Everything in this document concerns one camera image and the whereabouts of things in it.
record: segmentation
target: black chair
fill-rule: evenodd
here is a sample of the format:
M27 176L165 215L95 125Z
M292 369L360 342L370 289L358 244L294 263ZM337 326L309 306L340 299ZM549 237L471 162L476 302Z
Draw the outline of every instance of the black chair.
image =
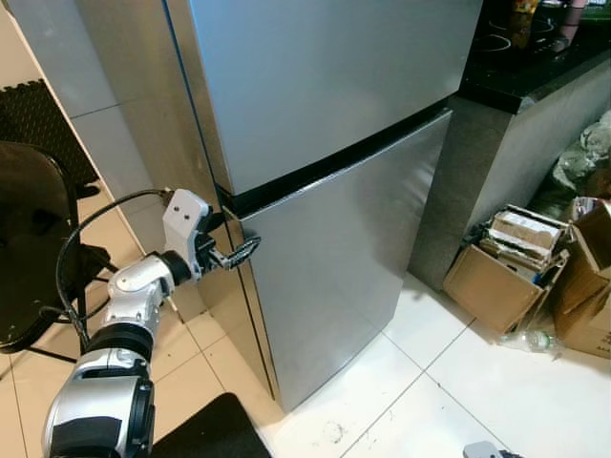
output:
M78 225L74 185L42 149L0 141L0 352L24 349L74 362L32 345L57 322L62 303L54 282L57 254ZM85 287L110 263L108 252L77 241L64 274L86 324Z

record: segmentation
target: robotic arm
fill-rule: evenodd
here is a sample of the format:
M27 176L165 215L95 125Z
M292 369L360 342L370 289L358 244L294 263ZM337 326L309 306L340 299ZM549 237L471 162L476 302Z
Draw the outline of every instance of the robotic arm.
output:
M217 267L238 266L261 241L248 239L226 257L208 235L221 224L215 217L205 201L177 190L163 215L166 251L110 279L101 326L49 411L45 458L149 456L155 422L150 362L159 306L179 284L198 281Z

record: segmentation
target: white tile floor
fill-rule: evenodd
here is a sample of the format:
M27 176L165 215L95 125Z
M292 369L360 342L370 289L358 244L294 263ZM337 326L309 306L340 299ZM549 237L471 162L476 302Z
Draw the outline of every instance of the white tile floor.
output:
M104 201L81 201L82 214ZM94 225L85 241L106 245L119 264L139 256L117 215ZM91 289L90 305L104 293ZM384 333L289 414L208 314L184 325L171 310L163 313L153 360L157 439L226 390L238 395L279 458L458 458L481 440L526 458L611 456L608 361L572 350L553 361L495 346L479 323L410 275ZM67 327L41 341L77 350ZM0 355L0 455L41 456L47 408L70 370L31 353Z

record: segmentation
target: black countertop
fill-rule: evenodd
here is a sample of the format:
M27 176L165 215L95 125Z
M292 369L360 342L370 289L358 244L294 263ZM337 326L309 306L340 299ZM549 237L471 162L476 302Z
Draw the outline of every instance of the black countertop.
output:
M570 48L505 62L471 55L458 95L517 115L611 57L609 25L581 26Z

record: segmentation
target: freezer door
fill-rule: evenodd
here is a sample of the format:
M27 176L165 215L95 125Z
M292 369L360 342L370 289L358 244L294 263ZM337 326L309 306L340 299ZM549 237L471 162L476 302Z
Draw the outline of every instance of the freezer door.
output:
M449 119L237 222L263 238L242 275L285 410L392 317Z
M237 195L455 92L481 0L168 4L215 179Z

